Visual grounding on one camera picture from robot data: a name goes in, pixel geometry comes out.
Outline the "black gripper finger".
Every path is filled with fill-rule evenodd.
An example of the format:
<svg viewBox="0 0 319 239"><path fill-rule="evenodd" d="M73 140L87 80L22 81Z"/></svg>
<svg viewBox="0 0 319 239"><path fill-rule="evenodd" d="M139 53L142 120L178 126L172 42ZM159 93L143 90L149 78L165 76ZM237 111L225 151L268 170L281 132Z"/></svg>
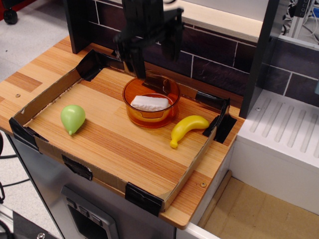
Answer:
<svg viewBox="0 0 319 239"><path fill-rule="evenodd" d="M146 70L142 49L128 46L126 43L118 43L117 48L117 57L125 63L126 72L139 79L145 79Z"/></svg>
<svg viewBox="0 0 319 239"><path fill-rule="evenodd" d="M160 41L162 54L165 59L176 62L179 58L184 23L181 15L170 19L164 25L164 38Z"/></svg>

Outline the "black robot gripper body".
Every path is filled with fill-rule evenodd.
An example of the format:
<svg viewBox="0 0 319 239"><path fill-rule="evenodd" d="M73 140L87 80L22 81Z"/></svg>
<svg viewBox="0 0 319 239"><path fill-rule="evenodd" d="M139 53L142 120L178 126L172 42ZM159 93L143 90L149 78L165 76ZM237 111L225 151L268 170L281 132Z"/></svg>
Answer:
<svg viewBox="0 0 319 239"><path fill-rule="evenodd" d="M163 4L162 0L123 0L126 26L114 37L114 42L142 50L160 43L165 23L184 12L182 8L164 10Z"/></svg>

